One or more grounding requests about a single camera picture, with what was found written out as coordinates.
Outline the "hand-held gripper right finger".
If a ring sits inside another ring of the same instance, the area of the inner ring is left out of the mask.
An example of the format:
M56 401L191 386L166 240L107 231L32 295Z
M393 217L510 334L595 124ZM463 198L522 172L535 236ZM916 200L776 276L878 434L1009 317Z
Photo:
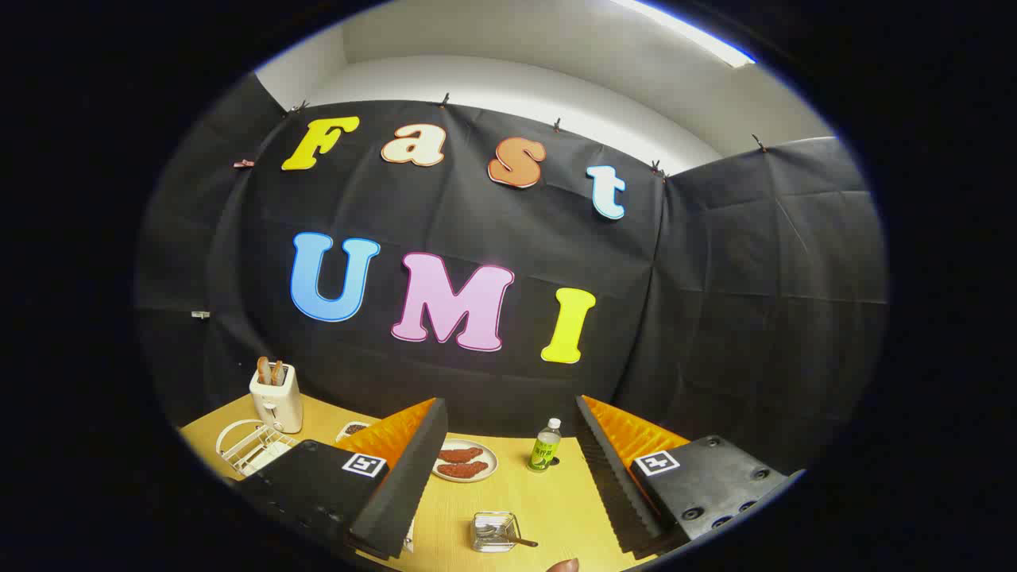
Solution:
M802 471L775 470L730 439L685 439L589 396L577 439L620 548L677 556L782 496Z

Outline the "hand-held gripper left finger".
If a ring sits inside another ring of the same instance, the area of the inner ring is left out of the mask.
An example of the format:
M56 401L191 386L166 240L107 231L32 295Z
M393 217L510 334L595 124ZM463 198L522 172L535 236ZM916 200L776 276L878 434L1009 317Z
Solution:
M302 439L237 492L335 554L397 558L447 428L446 402L431 398L334 444Z

